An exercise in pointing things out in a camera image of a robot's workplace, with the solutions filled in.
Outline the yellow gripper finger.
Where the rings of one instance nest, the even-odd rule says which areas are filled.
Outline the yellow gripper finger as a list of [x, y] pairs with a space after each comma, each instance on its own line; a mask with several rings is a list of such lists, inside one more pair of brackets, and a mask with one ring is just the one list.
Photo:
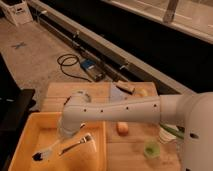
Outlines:
[[147, 90], [144, 89], [144, 88], [140, 88], [140, 89], [138, 90], [138, 94], [139, 94], [141, 97], [147, 97], [147, 96], [148, 96], [148, 92], [147, 92]]

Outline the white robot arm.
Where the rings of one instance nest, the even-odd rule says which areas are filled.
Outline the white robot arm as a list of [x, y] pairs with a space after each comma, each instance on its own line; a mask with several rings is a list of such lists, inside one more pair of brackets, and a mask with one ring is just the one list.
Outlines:
[[79, 90], [66, 101], [59, 135], [74, 137], [84, 122], [120, 121], [183, 127], [181, 171], [213, 171], [213, 92], [169, 94], [108, 103], [93, 103]]

